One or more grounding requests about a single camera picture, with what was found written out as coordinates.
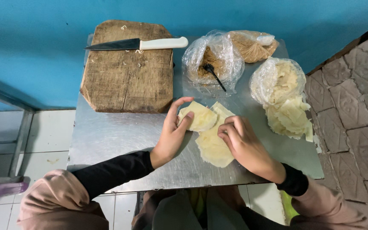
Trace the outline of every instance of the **person's left hand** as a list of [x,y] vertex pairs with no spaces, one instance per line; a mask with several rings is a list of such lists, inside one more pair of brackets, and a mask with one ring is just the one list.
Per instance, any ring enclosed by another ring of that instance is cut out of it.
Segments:
[[160,139],[154,149],[150,152],[150,160],[153,169],[161,167],[172,160],[180,148],[184,139],[185,131],[193,121],[194,112],[188,112],[183,118],[180,126],[177,127],[180,120],[177,116],[177,109],[179,106],[184,104],[184,102],[191,102],[192,100],[194,100],[194,97],[181,97],[171,104],[166,119],[164,120]]

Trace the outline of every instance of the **white knife handle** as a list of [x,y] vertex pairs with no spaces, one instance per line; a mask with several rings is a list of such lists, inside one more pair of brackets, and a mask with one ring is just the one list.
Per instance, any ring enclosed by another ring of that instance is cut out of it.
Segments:
[[183,48],[187,45],[188,40],[184,37],[181,37],[179,39],[156,39],[150,41],[140,41],[140,50]]

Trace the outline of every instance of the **knife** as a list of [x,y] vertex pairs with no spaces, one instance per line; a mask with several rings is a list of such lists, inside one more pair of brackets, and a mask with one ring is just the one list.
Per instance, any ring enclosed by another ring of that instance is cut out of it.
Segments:
[[188,40],[184,37],[179,39],[156,39],[142,41],[140,39],[125,39],[90,45],[85,50],[161,50],[172,48],[184,48]]

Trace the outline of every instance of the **finger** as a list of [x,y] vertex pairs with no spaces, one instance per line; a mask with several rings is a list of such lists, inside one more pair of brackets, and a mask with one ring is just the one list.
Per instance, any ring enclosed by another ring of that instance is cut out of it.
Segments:
[[247,133],[249,135],[250,138],[257,138],[255,135],[255,132],[253,131],[252,125],[249,122],[248,118],[245,117],[241,117],[242,121],[244,122],[245,128],[247,129]]
[[225,118],[225,124],[233,123],[235,129],[238,131],[238,133],[241,135],[241,137],[245,136],[245,133],[247,132],[247,128],[245,128],[244,121],[241,119],[240,116],[231,116]]
[[229,138],[228,134],[227,133],[219,133],[218,137],[221,138],[225,142],[225,144],[227,144],[229,150],[234,155],[235,154],[235,149],[232,145],[231,139]]
[[192,100],[194,100],[194,97],[180,97],[179,99],[177,99],[177,101],[171,104],[171,107],[168,110],[166,119],[173,120],[174,117],[177,115],[178,107],[184,104],[185,102],[191,102]]
[[245,128],[247,129],[248,132],[253,132],[253,128],[251,123],[249,122],[248,118],[246,117],[241,117],[242,121],[244,122]]
[[230,124],[222,124],[220,127],[218,127],[218,136],[221,136],[221,133],[227,132],[229,138],[231,139],[232,143],[235,142],[241,142],[241,137],[239,136],[239,133],[235,129],[232,123]]
[[191,123],[194,119],[194,112],[190,111],[188,112],[185,117],[183,118],[182,122],[180,123],[180,126],[176,129],[177,132],[185,133],[187,128],[190,127]]

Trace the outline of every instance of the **wrist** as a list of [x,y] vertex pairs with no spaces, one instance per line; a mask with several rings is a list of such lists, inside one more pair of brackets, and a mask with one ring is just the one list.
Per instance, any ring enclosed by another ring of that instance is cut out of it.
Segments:
[[285,181],[286,179],[285,167],[279,161],[275,159],[272,160],[272,171],[273,171],[273,175],[268,180],[276,184],[281,184],[282,182]]
[[150,161],[153,169],[160,168],[161,166],[168,163],[171,159],[166,156],[166,154],[162,154],[162,152],[156,147],[150,152]]

